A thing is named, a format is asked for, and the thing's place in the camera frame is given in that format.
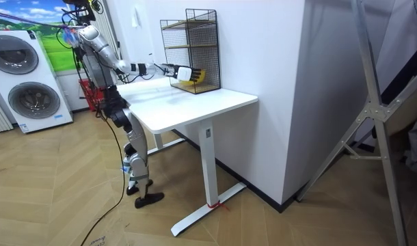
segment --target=dryer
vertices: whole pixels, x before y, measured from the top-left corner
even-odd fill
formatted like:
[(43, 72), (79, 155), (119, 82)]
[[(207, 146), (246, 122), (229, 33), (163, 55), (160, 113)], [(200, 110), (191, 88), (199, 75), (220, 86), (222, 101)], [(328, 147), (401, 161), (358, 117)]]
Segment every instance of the dryer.
[(32, 31), (0, 31), (0, 93), (22, 132), (72, 122), (72, 112)]

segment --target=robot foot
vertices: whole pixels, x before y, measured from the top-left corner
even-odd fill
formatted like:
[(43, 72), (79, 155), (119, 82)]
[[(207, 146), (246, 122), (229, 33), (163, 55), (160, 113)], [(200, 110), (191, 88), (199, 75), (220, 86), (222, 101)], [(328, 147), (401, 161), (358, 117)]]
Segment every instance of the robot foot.
[[(151, 186), (154, 182), (152, 180), (148, 181), (148, 186)], [(130, 189), (126, 188), (126, 195), (134, 195), (139, 192), (139, 188), (136, 186), (131, 187)]]
[(146, 194), (145, 198), (142, 199), (141, 197), (135, 200), (134, 206), (135, 208), (143, 208), (146, 205), (154, 204), (165, 197), (163, 193), (153, 193), (153, 194)]

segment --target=robot leg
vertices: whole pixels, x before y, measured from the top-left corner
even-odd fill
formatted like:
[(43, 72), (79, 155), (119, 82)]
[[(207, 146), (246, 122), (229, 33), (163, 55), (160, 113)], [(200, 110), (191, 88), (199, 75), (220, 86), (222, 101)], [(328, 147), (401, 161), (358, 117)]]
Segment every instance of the robot leg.
[(148, 194), (148, 144), (146, 143), (145, 132), (139, 120), (128, 109), (123, 109), (123, 112), (131, 124), (131, 127), (129, 125), (124, 126), (126, 136), (131, 144), (130, 148), (126, 148), (125, 153), (130, 156), (129, 161), (133, 168), (134, 179), (137, 188), (140, 190), (140, 197), (135, 200), (135, 207), (141, 208), (158, 202), (165, 195), (163, 193)]
[[(131, 163), (130, 163), (130, 154), (131, 153), (135, 153), (136, 151), (133, 149), (133, 147), (131, 146), (130, 143), (125, 144), (124, 146), (124, 153), (125, 153), (125, 158), (124, 158), (124, 172), (127, 174), (129, 173), (129, 180), (128, 180), (128, 188), (126, 189), (126, 194), (127, 195), (133, 195), (137, 192), (139, 192), (139, 188), (136, 187), (137, 181), (135, 180), (135, 176), (134, 176), (134, 171), (131, 168)], [(151, 186), (153, 184), (153, 181), (150, 179), (148, 181), (148, 186)]]
[(145, 161), (135, 153), (130, 158), (131, 167), (133, 168), (134, 179), (140, 190), (140, 197), (135, 200), (134, 206), (141, 208), (149, 204), (153, 204), (162, 200), (165, 195), (163, 193), (148, 193), (149, 187), (149, 169)]

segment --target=wire mesh shelf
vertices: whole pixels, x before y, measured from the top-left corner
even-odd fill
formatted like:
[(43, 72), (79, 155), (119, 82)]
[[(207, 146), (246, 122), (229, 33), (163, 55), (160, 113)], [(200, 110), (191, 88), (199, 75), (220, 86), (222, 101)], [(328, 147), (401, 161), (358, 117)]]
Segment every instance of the wire mesh shelf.
[(186, 20), (160, 20), (160, 26), (167, 63), (205, 70), (202, 81), (171, 78), (171, 86), (193, 94), (220, 89), (216, 11), (186, 9)]

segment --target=landscape poster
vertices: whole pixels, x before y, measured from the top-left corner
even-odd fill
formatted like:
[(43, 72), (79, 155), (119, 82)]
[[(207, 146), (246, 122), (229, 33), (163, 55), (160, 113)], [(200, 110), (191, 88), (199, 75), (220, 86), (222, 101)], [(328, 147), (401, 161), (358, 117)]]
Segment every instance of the landscape poster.
[[(0, 0), (0, 13), (10, 14), (39, 23), (61, 24), (62, 9), (67, 10), (67, 6), (62, 0)], [(34, 31), (40, 37), (54, 71), (59, 72), (75, 69), (72, 50), (64, 48), (57, 40), (56, 33), (58, 28), (23, 23), (0, 17), (0, 30)], [(68, 46), (62, 40), (62, 32), (59, 33), (59, 39), (63, 44)]]

